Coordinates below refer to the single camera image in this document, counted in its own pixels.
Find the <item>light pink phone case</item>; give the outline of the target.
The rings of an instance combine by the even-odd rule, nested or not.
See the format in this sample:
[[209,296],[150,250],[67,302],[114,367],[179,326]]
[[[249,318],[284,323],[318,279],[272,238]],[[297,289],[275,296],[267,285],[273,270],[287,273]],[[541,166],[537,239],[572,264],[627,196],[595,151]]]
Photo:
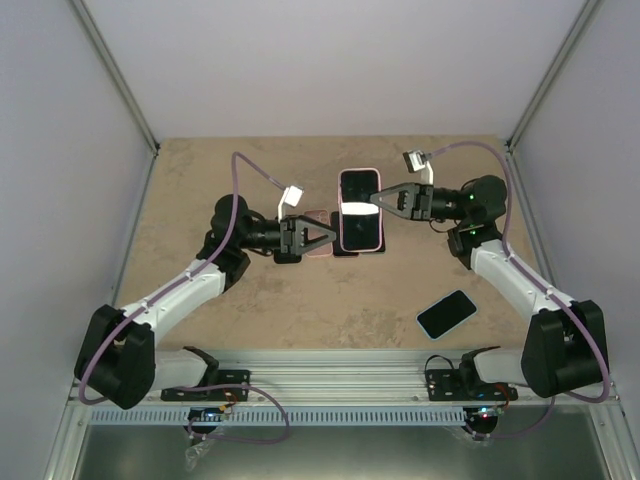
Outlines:
[[[329,212],[326,209],[307,210],[304,212],[304,215],[311,218],[312,220],[323,223],[327,227],[331,226]],[[324,233],[318,230],[317,228],[309,229],[307,231],[307,237],[309,240],[316,240],[322,236],[324,236]],[[333,254],[333,244],[328,243],[321,247],[315,248],[310,252],[307,252],[305,256],[309,258],[323,258],[323,257],[329,257],[332,254]]]

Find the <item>black smartphone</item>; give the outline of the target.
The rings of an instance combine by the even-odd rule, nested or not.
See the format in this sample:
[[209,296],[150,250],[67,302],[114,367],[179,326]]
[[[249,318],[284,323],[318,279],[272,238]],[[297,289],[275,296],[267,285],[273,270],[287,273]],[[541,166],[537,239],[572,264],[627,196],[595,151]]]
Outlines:
[[330,213],[330,225],[332,230],[336,234],[336,239],[332,242],[332,255],[335,258],[354,258],[358,257],[357,252],[349,252],[343,249],[341,245],[341,229],[340,229],[340,216],[338,211]]

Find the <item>phone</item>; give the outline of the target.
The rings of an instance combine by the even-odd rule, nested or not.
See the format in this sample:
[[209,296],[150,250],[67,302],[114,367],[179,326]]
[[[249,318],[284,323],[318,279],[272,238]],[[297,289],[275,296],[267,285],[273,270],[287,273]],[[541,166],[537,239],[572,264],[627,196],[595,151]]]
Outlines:
[[455,290],[416,316],[426,336],[439,340],[478,312],[477,305],[462,290]]
[[364,255],[383,254],[386,252],[386,241],[382,240],[381,245],[375,250],[364,251]]
[[376,168],[348,168],[338,176],[340,244],[350,253],[369,253],[382,246],[381,209],[371,196],[381,188]]

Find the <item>black phone case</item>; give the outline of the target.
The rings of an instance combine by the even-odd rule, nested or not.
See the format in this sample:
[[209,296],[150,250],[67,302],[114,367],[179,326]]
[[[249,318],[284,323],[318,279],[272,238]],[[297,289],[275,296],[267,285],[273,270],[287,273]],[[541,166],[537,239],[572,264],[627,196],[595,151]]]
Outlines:
[[297,264],[300,263],[302,257],[300,255],[282,253],[277,251],[273,254],[273,260],[276,264],[286,265],[286,264]]

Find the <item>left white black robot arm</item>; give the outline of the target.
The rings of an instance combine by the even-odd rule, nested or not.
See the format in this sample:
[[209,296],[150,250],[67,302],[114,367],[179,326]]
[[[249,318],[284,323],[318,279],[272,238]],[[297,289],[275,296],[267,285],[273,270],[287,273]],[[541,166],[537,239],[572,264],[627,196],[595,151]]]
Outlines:
[[222,197],[201,250],[183,272],[136,302],[122,308],[105,304],[93,313],[74,368],[80,401],[92,404],[87,393],[94,391],[99,402],[127,410],[156,391],[210,398],[221,386],[218,360],[193,346],[161,352],[160,341],[236,285],[250,265],[250,253],[298,263],[335,238],[328,225],[308,216],[267,219],[238,195]]

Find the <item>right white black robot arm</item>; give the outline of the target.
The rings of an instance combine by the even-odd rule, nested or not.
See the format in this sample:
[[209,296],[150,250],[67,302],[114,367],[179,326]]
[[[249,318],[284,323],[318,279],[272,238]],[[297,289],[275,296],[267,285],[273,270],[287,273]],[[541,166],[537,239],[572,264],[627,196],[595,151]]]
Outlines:
[[463,356],[458,378],[464,395],[481,399],[503,383],[526,386],[541,398],[566,394],[600,403],[609,397],[603,311],[560,292],[511,249],[507,230],[496,225],[511,214],[508,182],[485,175],[460,190],[403,183],[371,194],[370,201],[406,220],[456,221],[447,232],[451,254],[528,323],[522,350],[494,346]]

